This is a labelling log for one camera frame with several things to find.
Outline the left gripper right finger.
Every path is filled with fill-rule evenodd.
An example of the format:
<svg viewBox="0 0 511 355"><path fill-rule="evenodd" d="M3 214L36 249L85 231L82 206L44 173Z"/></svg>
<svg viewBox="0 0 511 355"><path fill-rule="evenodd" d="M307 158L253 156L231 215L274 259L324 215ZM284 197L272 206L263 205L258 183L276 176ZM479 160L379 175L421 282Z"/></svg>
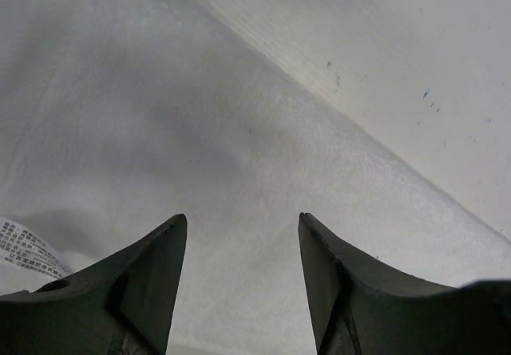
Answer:
<svg viewBox="0 0 511 355"><path fill-rule="evenodd" d="M510 282L460 288L416 278L299 217L299 246L319 354L508 354Z"/></svg>

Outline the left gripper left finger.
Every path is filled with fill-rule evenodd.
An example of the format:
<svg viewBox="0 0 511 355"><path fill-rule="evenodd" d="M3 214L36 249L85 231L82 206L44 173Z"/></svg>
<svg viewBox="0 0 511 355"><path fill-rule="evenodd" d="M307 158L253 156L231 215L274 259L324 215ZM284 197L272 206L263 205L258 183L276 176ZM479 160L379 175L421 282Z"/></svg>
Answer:
<svg viewBox="0 0 511 355"><path fill-rule="evenodd" d="M144 238L34 292L1 297L3 354L164 354L187 240L174 215Z"/></svg>

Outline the white towel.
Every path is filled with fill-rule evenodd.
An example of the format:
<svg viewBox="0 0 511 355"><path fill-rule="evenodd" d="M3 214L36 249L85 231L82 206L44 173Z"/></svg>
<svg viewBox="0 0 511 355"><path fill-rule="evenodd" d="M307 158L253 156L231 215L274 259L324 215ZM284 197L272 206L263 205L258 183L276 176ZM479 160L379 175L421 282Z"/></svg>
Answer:
<svg viewBox="0 0 511 355"><path fill-rule="evenodd" d="M77 269L175 214L171 341L313 354L298 221L460 286L510 245L192 0L1 0L1 213Z"/></svg>

